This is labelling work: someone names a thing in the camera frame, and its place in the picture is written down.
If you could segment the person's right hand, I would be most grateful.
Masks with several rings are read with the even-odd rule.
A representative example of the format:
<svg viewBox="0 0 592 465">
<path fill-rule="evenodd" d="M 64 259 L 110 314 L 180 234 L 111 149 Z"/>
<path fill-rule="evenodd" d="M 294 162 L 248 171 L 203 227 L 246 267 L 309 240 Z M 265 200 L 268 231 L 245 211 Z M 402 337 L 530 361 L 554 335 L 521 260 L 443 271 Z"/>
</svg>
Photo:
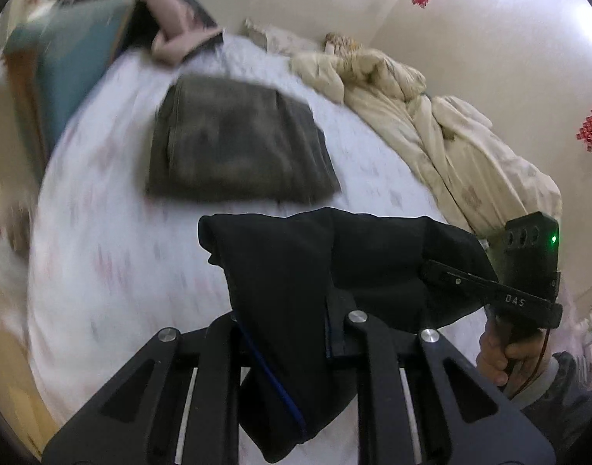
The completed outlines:
<svg viewBox="0 0 592 465">
<path fill-rule="evenodd" d="M 495 317 L 488 318 L 480 337 L 476 369 L 498 388 L 518 391 L 540 376 L 549 362 L 547 331 L 511 342 L 513 326 Z"/>
</svg>

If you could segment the grey right forearm sleeve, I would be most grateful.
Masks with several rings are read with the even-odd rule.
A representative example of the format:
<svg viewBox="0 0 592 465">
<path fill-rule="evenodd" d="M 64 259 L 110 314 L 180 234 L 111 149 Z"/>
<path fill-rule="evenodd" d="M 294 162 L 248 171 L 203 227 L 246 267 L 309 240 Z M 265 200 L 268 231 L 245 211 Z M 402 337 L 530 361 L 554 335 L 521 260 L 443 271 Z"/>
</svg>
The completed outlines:
<svg viewBox="0 0 592 465">
<path fill-rule="evenodd" d="M 592 394 L 581 384 L 575 358 L 553 354 L 544 372 L 510 400 L 542 432 L 562 464 L 588 450 Z"/>
</svg>

